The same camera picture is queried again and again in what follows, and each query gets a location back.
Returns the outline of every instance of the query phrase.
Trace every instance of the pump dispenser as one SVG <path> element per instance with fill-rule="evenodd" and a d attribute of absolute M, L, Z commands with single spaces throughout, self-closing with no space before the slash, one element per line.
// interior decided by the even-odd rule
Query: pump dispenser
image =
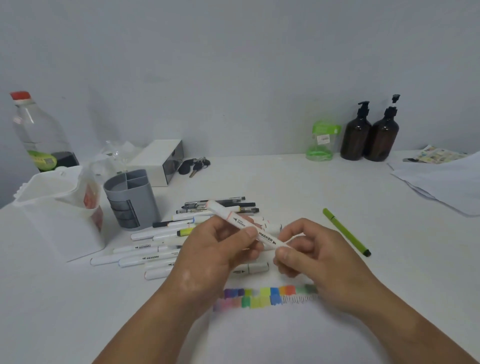
<path fill-rule="evenodd" d="M 372 125 L 367 120 L 369 101 L 358 103 L 357 117 L 347 124 L 343 137 L 340 156 L 343 159 L 359 160 L 362 156 L 367 135 Z"/>
<path fill-rule="evenodd" d="M 385 109 L 384 118 L 373 124 L 365 143 L 363 156 L 374 162 L 383 162 L 392 150 L 398 130 L 400 129 L 395 122 L 396 102 L 400 95 L 395 94 L 392 97 L 392 104 Z"/>

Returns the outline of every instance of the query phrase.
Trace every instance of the green marker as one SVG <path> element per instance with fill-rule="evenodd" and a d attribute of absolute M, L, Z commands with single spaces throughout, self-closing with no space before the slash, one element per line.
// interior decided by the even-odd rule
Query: green marker
<path fill-rule="evenodd" d="M 348 240 L 353 244 L 354 247 L 358 249 L 360 253 L 362 253 L 364 256 L 371 256 L 372 254 L 370 253 L 370 250 L 365 248 L 365 246 L 359 242 L 359 240 L 353 236 L 351 232 L 347 230 L 345 226 L 340 224 L 340 221 L 336 219 L 336 217 L 328 211 L 327 208 L 324 208 L 324 215 L 327 216 L 327 218 L 335 225 L 337 229 L 340 230 L 340 232 L 347 237 Z"/>

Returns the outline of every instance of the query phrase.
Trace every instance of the red bottle cap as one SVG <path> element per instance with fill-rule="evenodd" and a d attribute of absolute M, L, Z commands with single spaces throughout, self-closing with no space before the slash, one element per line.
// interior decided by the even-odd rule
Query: red bottle cap
<path fill-rule="evenodd" d="M 30 94 L 26 91 L 10 92 L 10 96 L 14 100 L 28 100 L 29 98 L 32 98 Z"/>

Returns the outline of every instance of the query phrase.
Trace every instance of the color swatch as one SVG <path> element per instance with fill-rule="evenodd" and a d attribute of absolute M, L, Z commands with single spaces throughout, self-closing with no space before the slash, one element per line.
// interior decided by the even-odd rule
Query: color swatch
<path fill-rule="evenodd" d="M 318 298 L 317 287 L 313 284 L 301 286 L 227 288 L 224 298 L 217 300 L 213 311 L 223 312 L 231 308 L 264 308 L 278 304 L 304 303 Z"/>

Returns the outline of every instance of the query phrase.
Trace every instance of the hand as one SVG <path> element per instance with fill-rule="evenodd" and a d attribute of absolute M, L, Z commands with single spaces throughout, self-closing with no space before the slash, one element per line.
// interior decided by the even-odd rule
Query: hand
<path fill-rule="evenodd" d="M 383 285 L 343 236 L 313 221 L 301 218 L 287 225 L 278 238 L 292 239 L 289 248 L 275 251 L 280 273 L 309 277 L 326 302 L 341 311 L 360 315 L 371 306 Z"/>
<path fill-rule="evenodd" d="M 258 258 L 263 244 L 256 241 L 257 230 L 239 230 L 218 216 L 192 230 L 168 278 L 159 291 L 175 304 L 201 316 L 217 298 L 233 268 Z"/>

